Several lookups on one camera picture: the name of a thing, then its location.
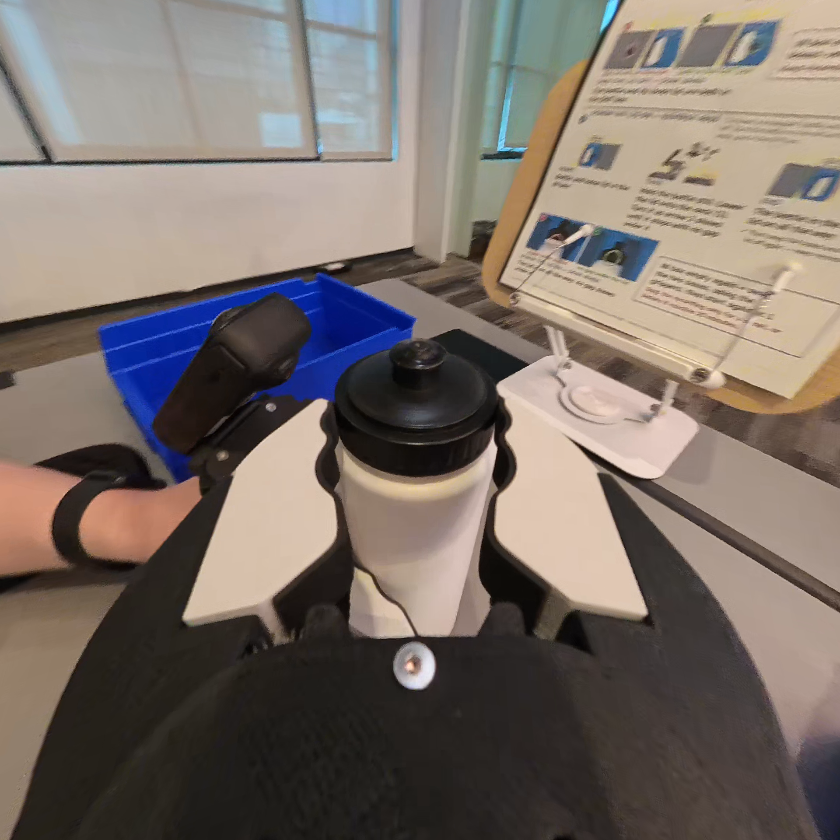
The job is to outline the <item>white plastic bottle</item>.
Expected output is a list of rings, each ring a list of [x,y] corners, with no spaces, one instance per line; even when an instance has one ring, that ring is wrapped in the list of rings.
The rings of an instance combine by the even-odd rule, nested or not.
[[[497,446],[446,476],[392,476],[337,448],[354,578],[350,626],[374,638],[450,635],[473,566]]]

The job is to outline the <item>black rectangular table pad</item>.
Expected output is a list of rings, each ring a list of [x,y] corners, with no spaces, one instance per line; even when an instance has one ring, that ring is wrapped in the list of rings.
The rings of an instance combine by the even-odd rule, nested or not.
[[[460,329],[439,333],[432,340],[448,353],[462,357],[486,372],[496,385],[529,366],[528,362]]]

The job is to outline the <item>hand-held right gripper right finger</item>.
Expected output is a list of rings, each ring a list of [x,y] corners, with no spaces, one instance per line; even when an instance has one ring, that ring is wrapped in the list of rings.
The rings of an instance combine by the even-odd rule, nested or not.
[[[502,397],[496,488],[479,550],[490,603],[514,604],[526,634],[554,641],[574,613],[631,623],[648,606],[596,467],[517,397]]]

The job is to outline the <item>black mesh wrist rest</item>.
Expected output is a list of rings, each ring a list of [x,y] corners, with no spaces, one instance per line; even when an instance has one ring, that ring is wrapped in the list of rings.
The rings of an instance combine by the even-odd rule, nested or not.
[[[79,480],[94,469],[107,469],[124,475],[144,472],[152,475],[142,455],[121,444],[102,444],[77,449],[38,462],[35,466],[76,476]]]

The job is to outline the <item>instruction board on white stand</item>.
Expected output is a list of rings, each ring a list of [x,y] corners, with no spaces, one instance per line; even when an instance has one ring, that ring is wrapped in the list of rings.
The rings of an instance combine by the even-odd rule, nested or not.
[[[665,475],[699,430],[695,421],[672,407],[682,385],[709,391],[715,401],[751,414],[806,413],[838,398],[838,350],[798,393],[784,399],[741,381],[727,382],[722,364],[708,355],[702,358],[698,350],[667,349],[661,339],[635,338],[546,302],[526,291],[525,281],[511,287],[503,283],[588,66],[587,59],[573,65],[542,105],[486,252],[482,283],[491,300],[539,320],[549,337],[549,357],[502,382],[500,392],[506,402],[528,404],[531,412],[588,455],[630,477],[652,480]],[[647,398],[572,362],[567,337],[655,372],[665,379],[663,394],[657,400]]]

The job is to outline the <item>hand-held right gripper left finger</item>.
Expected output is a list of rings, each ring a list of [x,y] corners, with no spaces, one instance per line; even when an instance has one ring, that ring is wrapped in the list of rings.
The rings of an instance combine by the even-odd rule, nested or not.
[[[255,618],[283,644],[315,606],[349,614],[353,552],[333,405],[309,402],[234,471],[182,614],[188,627]]]

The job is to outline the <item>black wrist band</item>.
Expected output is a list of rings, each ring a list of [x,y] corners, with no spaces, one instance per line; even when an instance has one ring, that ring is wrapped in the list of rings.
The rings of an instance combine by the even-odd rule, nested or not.
[[[140,563],[101,559],[91,556],[81,543],[80,525],[87,509],[102,493],[109,490],[162,490],[166,484],[147,472],[124,475],[94,469],[82,476],[63,498],[55,510],[50,526],[54,547],[61,559],[71,567],[85,571],[128,571]]]

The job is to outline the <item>person's left hand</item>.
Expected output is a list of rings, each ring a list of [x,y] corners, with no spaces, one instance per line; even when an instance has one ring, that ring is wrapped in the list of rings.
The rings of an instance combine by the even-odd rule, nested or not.
[[[94,559],[145,563],[201,497],[198,478],[160,490],[103,491],[81,516],[80,546]]]

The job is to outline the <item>printed instruction sheet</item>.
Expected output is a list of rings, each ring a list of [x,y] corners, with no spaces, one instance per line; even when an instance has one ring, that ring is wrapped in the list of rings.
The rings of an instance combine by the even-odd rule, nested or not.
[[[499,285],[789,401],[838,350],[838,2],[622,2]]]

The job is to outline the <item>black bottle lid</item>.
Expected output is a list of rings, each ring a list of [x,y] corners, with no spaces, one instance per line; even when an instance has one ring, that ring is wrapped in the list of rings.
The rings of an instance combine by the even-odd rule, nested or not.
[[[343,448],[392,476],[446,476],[493,437],[500,398],[488,373],[432,339],[407,339],[349,367],[334,391]]]

